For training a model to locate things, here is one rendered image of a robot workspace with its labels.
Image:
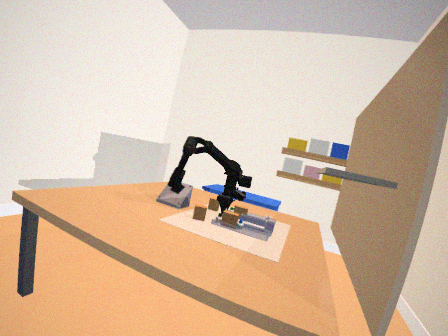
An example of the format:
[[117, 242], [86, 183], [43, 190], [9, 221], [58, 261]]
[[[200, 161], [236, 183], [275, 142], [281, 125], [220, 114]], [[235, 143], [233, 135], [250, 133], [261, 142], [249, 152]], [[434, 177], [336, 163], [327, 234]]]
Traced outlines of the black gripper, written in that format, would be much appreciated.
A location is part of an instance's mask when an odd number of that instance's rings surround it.
[[[228, 211], [231, 203], [237, 199], [234, 197], [234, 195], [233, 197], [231, 197], [232, 191], [234, 190], [234, 188], [237, 188], [236, 185], [230, 185], [225, 183], [224, 187], [225, 187], [224, 192], [221, 195], [217, 196], [217, 200], [219, 201], [222, 214], [226, 209]], [[233, 198], [235, 198], [235, 200], [233, 200]]]

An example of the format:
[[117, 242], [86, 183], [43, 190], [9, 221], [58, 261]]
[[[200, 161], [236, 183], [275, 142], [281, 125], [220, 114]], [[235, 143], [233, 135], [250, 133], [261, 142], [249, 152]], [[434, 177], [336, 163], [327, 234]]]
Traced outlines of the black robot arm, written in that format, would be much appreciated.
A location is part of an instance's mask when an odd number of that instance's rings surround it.
[[[197, 147], [197, 144], [200, 143], [204, 146]], [[230, 160], [227, 156], [225, 156], [211, 141], [204, 140], [201, 137], [188, 136], [182, 149], [182, 156], [178, 163], [178, 166], [173, 170], [169, 178], [169, 187], [171, 187], [171, 191], [179, 194], [185, 186], [181, 184], [182, 179], [185, 175], [184, 167], [192, 154], [200, 154], [200, 153], [208, 153], [212, 158], [214, 158], [220, 165], [223, 166], [227, 175], [226, 184], [236, 185], [237, 182], [239, 186], [250, 188], [252, 177], [242, 175], [243, 171], [240, 168], [240, 164], [234, 160]], [[239, 191], [238, 188], [234, 188], [231, 193], [231, 197], [237, 198], [239, 201], [243, 201], [246, 198], [245, 191]]]

